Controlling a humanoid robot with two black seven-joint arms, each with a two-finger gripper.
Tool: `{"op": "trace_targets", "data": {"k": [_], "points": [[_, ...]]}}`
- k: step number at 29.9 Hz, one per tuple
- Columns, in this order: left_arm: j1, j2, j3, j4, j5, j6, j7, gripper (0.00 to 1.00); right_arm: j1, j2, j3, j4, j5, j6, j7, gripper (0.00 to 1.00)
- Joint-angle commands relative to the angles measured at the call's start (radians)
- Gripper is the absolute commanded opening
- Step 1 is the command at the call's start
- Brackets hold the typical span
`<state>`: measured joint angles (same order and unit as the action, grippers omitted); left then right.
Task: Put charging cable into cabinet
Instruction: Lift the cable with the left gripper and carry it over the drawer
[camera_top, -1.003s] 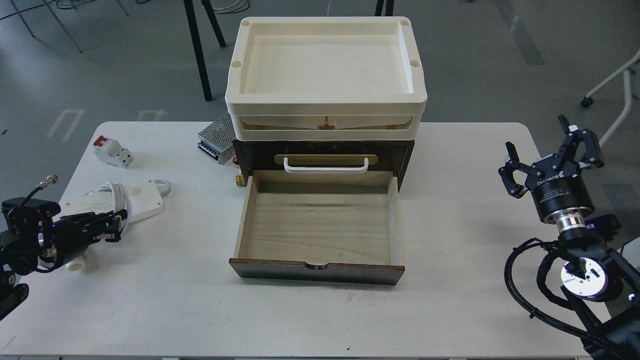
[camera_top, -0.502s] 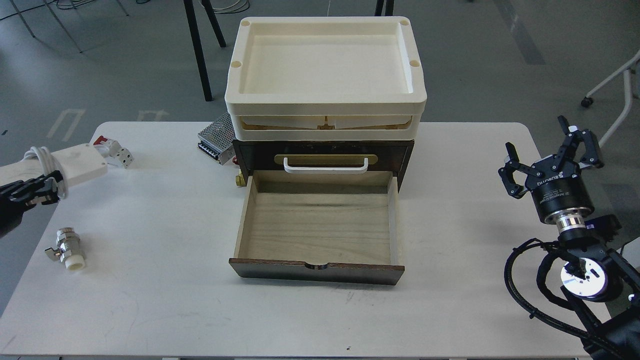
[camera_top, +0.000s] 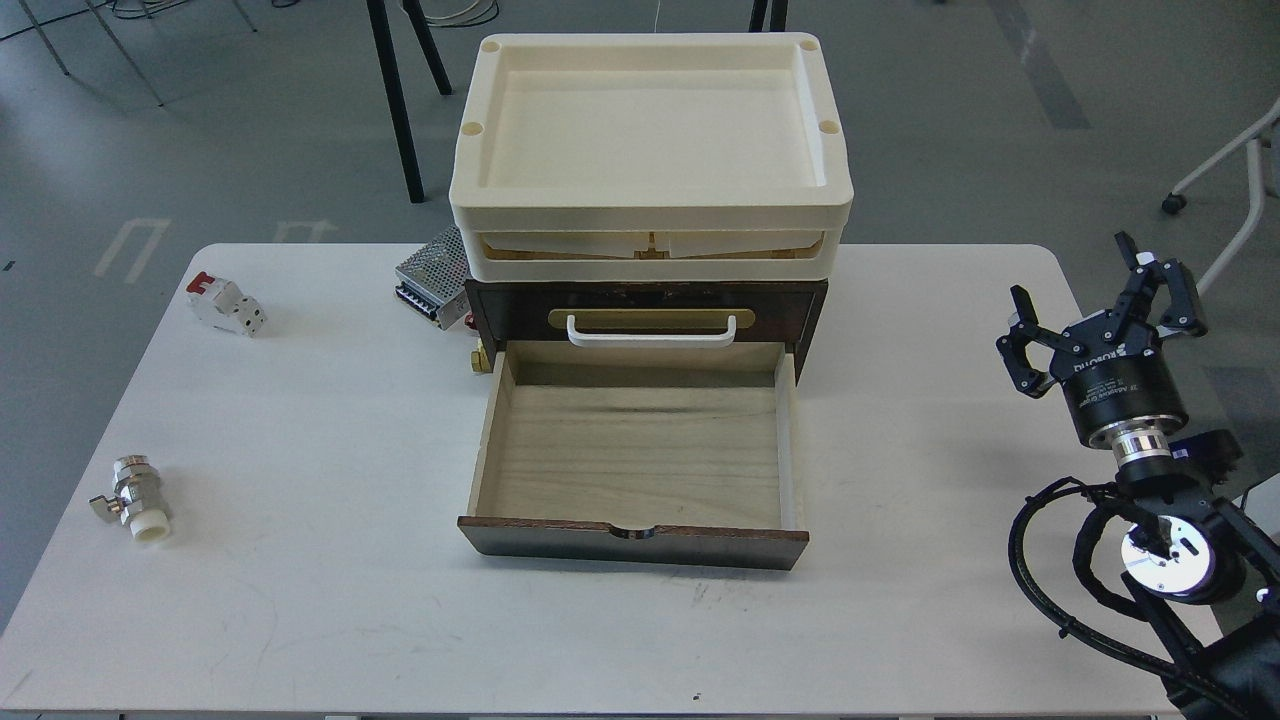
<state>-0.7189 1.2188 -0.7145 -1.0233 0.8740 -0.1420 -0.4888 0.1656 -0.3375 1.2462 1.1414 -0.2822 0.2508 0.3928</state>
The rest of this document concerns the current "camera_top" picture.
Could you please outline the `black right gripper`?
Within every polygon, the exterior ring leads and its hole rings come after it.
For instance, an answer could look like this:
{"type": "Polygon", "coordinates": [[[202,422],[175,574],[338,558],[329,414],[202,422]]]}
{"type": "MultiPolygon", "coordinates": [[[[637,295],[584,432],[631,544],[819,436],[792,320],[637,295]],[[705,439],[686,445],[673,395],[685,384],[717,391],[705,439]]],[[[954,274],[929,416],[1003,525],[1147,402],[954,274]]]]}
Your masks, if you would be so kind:
{"type": "Polygon", "coordinates": [[[1030,295],[1015,284],[1009,333],[996,341],[1023,395],[1039,398],[1055,379],[1060,382],[1076,437],[1092,448],[1107,445],[1108,427],[1135,418],[1153,418],[1167,433],[1185,427],[1188,414],[1161,345],[1174,336],[1202,337],[1210,331],[1196,279],[1179,260],[1140,252],[1124,231],[1114,238],[1129,278],[1110,310],[1055,333],[1039,325],[1030,295]],[[1032,366],[1030,343],[1056,351],[1051,375],[1032,366]]]}

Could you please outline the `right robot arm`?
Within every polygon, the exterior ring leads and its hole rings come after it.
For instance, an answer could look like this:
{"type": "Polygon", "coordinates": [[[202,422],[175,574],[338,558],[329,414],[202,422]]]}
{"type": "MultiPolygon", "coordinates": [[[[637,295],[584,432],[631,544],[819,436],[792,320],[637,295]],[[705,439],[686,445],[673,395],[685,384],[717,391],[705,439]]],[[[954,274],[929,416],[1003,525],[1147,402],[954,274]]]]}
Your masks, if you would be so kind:
{"type": "Polygon", "coordinates": [[[1277,544],[1213,491],[1240,446],[1228,430],[1170,441],[1188,415],[1161,346],[1207,331],[1194,278],[1124,232],[1115,240],[1129,275],[1108,309],[1052,332],[1029,293],[1011,290],[1015,313],[996,347],[1012,384],[1033,398],[1060,386],[1080,443],[1117,465],[1110,483],[1065,477],[1027,498],[1007,541],[1014,579],[1061,637],[1160,676],[1183,717],[1275,719],[1277,544]],[[1030,574],[1032,518],[1074,495],[1092,506],[1071,555],[1076,579],[1098,603],[1148,624],[1167,659],[1085,625],[1030,574]]]}

